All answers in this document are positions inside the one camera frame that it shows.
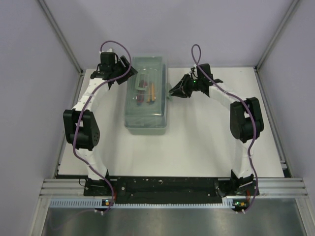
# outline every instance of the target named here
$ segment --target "plastic container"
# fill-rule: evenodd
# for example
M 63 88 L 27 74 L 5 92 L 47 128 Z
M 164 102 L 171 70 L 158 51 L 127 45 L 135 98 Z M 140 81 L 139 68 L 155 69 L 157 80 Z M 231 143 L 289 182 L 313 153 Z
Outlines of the plastic container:
M 162 57 L 134 57 L 138 74 L 127 82 L 125 126 L 135 135 L 161 135 L 166 131 L 166 64 Z

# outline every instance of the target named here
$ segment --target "gray wall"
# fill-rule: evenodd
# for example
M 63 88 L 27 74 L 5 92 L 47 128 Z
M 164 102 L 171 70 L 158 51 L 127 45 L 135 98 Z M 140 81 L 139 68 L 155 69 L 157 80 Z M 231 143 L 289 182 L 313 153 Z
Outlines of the gray wall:
M 78 74 L 34 0 L 0 1 L 0 234 L 28 233 Z
M 261 70 L 293 173 L 315 207 L 315 1 L 303 0 Z
M 171 67 L 203 61 L 256 65 L 291 0 L 46 0 L 77 59 L 94 68 L 99 46 L 117 40 L 132 53 L 160 52 Z

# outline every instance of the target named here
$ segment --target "purple hose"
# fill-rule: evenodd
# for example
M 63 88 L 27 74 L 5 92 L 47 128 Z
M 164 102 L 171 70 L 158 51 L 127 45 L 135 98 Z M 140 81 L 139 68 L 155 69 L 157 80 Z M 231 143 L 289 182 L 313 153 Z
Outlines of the purple hose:
M 194 47 L 197 47 L 199 49 L 199 59 L 198 61 L 196 60 L 194 54 L 193 54 L 193 49 Z M 252 197 L 252 201 L 250 203 L 250 205 L 246 208 L 246 210 L 244 210 L 244 213 L 246 213 L 253 205 L 254 201 L 255 201 L 255 198 L 257 196 L 257 193 L 258 193 L 258 176 L 257 176 L 257 172 L 256 172 L 256 169 L 252 163 L 252 157 L 251 157 L 251 148 L 252 146 L 254 145 L 254 142 L 256 140 L 256 136 L 257 136 L 257 129 L 256 129 L 256 124 L 255 124 L 255 120 L 254 120 L 254 117 L 252 116 L 252 113 L 251 111 L 249 110 L 249 108 L 247 107 L 246 103 L 238 96 L 232 94 L 232 93 L 229 93 L 227 91 L 225 91 L 224 89 L 222 89 L 213 79 L 211 79 L 207 74 L 206 72 L 203 71 L 203 69 L 200 67 L 199 65 L 199 61 L 200 61 L 200 58 L 201 58 L 201 48 L 198 44 L 194 44 L 191 48 L 191 55 L 192 55 L 192 59 L 193 61 L 195 62 L 196 66 L 199 68 L 199 70 L 202 72 L 202 74 L 208 79 L 211 81 L 212 84 L 214 84 L 221 92 L 224 92 L 226 93 L 227 95 L 231 96 L 231 97 L 234 97 L 236 98 L 237 100 L 239 100 L 242 105 L 244 106 L 246 112 L 248 113 L 248 115 L 250 116 L 250 119 L 251 119 L 251 122 L 252 122 L 252 126 L 253 126 L 253 137 L 252 137 L 252 142 L 250 144 L 250 146 L 248 147 L 248 150 L 247 150 L 247 153 L 248 153 L 248 157 L 250 159 L 250 165 L 251 165 L 251 168 L 252 170 L 254 171 L 254 174 L 255 174 L 255 179 L 256 179 L 256 189 L 255 189 L 255 192 L 254 192 L 254 195 Z
M 92 99 L 92 96 L 93 94 L 100 88 L 102 87 L 104 84 L 108 83 L 108 82 L 112 82 L 112 81 L 115 81 L 115 80 L 118 80 L 122 77 L 124 77 L 125 75 L 127 75 L 129 73 L 129 71 L 131 70 L 131 56 L 130 56 L 130 53 L 129 51 L 127 50 L 126 47 L 124 47 L 124 45 L 120 44 L 119 42 L 116 42 L 116 41 L 112 41 L 112 40 L 109 40 L 109 41 L 105 41 L 102 43 L 101 47 L 100 47 L 100 51 L 102 51 L 102 48 L 103 46 L 106 44 L 106 43 L 115 43 L 115 44 L 118 44 L 119 46 L 121 46 L 123 49 L 125 49 L 125 51 L 127 52 L 128 54 L 128 57 L 129 57 L 129 61 L 130 61 L 130 64 L 129 64 L 129 67 L 128 67 L 128 70 L 121 76 L 118 76 L 116 78 L 113 78 L 113 79 L 110 79 L 110 80 L 106 80 L 104 81 L 103 83 L 99 84 L 94 90 L 93 92 L 91 93 L 91 95 L 89 96 L 88 100 L 86 101 L 86 103 L 84 104 L 83 108 L 82 108 L 82 111 L 80 112 L 80 116 L 78 118 L 78 122 L 77 122 L 77 127 L 75 129 L 75 133 L 74 133 L 74 139 L 73 139 L 73 154 L 78 158 L 80 159 L 81 161 L 83 161 L 85 164 L 87 164 L 89 166 L 89 168 L 96 174 L 98 175 L 100 178 L 102 178 L 107 184 L 108 186 L 110 187 L 110 190 L 112 191 L 112 200 L 111 200 L 111 203 L 109 205 L 109 207 L 106 209 L 106 212 L 109 211 L 110 207 L 114 204 L 114 189 L 113 189 L 113 186 L 111 185 L 111 183 L 105 178 L 105 176 L 102 176 L 99 172 L 97 172 L 90 164 L 88 161 L 84 160 L 82 157 L 80 157 L 77 153 L 76 153 L 76 149 L 75 149 L 75 146 L 76 146 L 76 143 L 77 143 L 77 138 L 78 138 L 78 132 L 79 132 L 79 124 L 81 122 L 81 119 L 82 119 L 82 116 L 83 116 L 83 113 L 87 107 L 87 105 L 89 104 L 90 100 Z

